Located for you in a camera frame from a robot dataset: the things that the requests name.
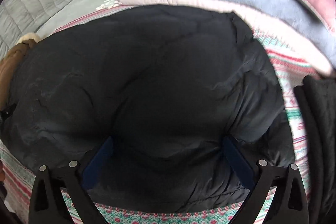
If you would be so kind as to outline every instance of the bed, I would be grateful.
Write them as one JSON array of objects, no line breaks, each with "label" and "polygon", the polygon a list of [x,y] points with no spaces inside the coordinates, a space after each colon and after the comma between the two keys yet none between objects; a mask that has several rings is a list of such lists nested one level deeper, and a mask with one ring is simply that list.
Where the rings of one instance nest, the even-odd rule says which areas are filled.
[{"label": "bed", "polygon": [[[85,0],[72,0],[68,5],[62,8],[59,12],[49,18],[44,24],[39,27],[37,33],[41,37],[46,37],[54,31],[58,32],[63,29],[72,27],[77,24],[85,24],[99,17],[111,15],[125,9],[131,9],[131,3],[117,3],[113,8],[105,8],[95,11],[95,8],[104,3],[105,0],[90,0],[85,5],[82,3]],[[248,11],[249,8],[243,7],[242,13]],[[253,20],[250,22],[250,27],[253,30],[253,35],[260,41],[266,49],[271,63],[275,69],[280,85],[283,89],[283,98],[285,100],[285,108],[293,134],[293,146],[295,151],[295,163],[299,166],[302,179],[304,182],[307,199],[310,198],[311,184],[310,172],[307,158],[307,136],[305,133],[305,125],[303,123],[300,110],[298,108],[293,87],[299,85],[306,75],[312,75],[318,79],[320,76],[316,69],[303,58],[299,52],[295,52],[290,47],[291,42],[284,36],[280,36],[271,28],[261,28],[257,22],[261,20]],[[28,206],[31,188],[34,181],[34,175],[22,166],[0,143],[1,160],[4,162],[4,170],[7,174],[5,186],[8,191],[7,202],[11,205],[15,213],[24,222],[28,222]],[[268,207],[271,203],[274,191],[270,191],[268,199],[264,204],[263,210],[260,212],[256,223],[261,223],[265,217]],[[71,216],[75,223],[81,223],[81,220],[76,213],[69,196],[63,193],[63,197],[67,203]],[[134,212],[123,210],[122,208],[112,208],[97,204],[105,219],[110,223],[228,223],[233,215],[238,210],[241,203],[232,204],[229,207],[211,209],[198,213],[185,214],[149,214],[146,212]]]}]

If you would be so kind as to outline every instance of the brown jacket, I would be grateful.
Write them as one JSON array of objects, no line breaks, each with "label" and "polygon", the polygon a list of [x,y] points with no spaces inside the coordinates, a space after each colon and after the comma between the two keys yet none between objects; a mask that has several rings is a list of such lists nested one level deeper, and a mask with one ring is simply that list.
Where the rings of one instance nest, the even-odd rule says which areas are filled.
[{"label": "brown jacket", "polygon": [[33,39],[24,40],[11,48],[0,61],[0,110],[6,106],[9,87],[17,66],[23,60],[28,50],[35,45],[36,42]]}]

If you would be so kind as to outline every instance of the black puffer jacket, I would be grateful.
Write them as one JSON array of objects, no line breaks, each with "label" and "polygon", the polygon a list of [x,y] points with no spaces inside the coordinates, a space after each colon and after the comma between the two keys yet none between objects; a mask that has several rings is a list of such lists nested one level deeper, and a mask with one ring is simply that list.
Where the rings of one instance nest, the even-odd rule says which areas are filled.
[{"label": "black puffer jacket", "polygon": [[273,67],[234,13],[154,5],[75,26],[39,43],[17,70],[1,139],[36,172],[80,160],[107,135],[114,156],[89,192],[147,212],[243,200],[221,140],[294,162]]},{"label": "black puffer jacket", "polygon": [[295,87],[294,92],[308,136],[309,223],[335,223],[336,81],[306,76],[303,85]]}]

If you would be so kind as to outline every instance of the patterned blanket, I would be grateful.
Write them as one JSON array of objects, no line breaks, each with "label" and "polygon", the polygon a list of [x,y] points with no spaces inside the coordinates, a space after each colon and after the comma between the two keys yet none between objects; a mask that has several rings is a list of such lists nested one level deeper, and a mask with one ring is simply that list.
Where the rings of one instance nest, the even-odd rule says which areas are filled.
[{"label": "patterned blanket", "polygon": [[[119,6],[112,9],[102,9],[74,20],[67,25],[57,29],[55,32],[70,28],[78,24],[85,24],[91,20],[108,16],[119,11],[130,9],[133,6]],[[271,63],[278,76],[283,90],[286,112],[289,125],[293,135],[293,145],[295,151],[295,163],[298,165],[307,198],[310,193],[309,167],[307,158],[307,136],[305,125],[303,123],[300,109],[296,102],[293,87],[299,85],[306,75],[312,75],[318,78],[316,71],[300,56],[280,42],[271,32],[261,32],[258,29],[253,30],[254,37],[260,41],[265,48]],[[23,223],[28,223],[28,210],[31,191],[35,176],[24,166],[22,166],[7,150],[0,141],[0,157],[4,163],[6,172],[5,187],[8,192],[7,201],[14,209]],[[255,223],[262,223],[268,208],[272,202],[275,189],[271,190],[264,203],[263,209]],[[69,212],[75,223],[82,223],[67,193],[63,193],[63,198],[68,206]],[[99,211],[109,223],[122,224],[217,224],[228,223],[241,203],[231,204],[223,208],[216,208],[197,213],[184,214],[155,214],[145,212],[135,212],[123,210],[121,208],[107,207],[96,204]]]}]

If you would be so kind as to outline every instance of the metal rivet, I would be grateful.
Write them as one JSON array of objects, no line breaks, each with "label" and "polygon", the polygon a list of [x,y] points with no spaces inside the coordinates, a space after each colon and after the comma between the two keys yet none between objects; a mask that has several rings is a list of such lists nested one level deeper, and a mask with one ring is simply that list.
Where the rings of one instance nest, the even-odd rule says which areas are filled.
[{"label": "metal rivet", "polygon": [[266,160],[259,160],[259,164],[261,166],[266,166],[267,165],[267,161]]},{"label": "metal rivet", "polygon": [[40,171],[41,171],[41,172],[45,171],[46,169],[47,169],[47,166],[46,166],[46,165],[42,165],[42,166],[40,167]]},{"label": "metal rivet", "polygon": [[298,169],[298,167],[297,167],[296,164],[291,164],[291,168],[292,168],[293,170],[297,170],[297,169]]},{"label": "metal rivet", "polygon": [[76,160],[72,160],[72,161],[69,162],[70,167],[76,167],[77,164],[78,164],[78,162]]}]

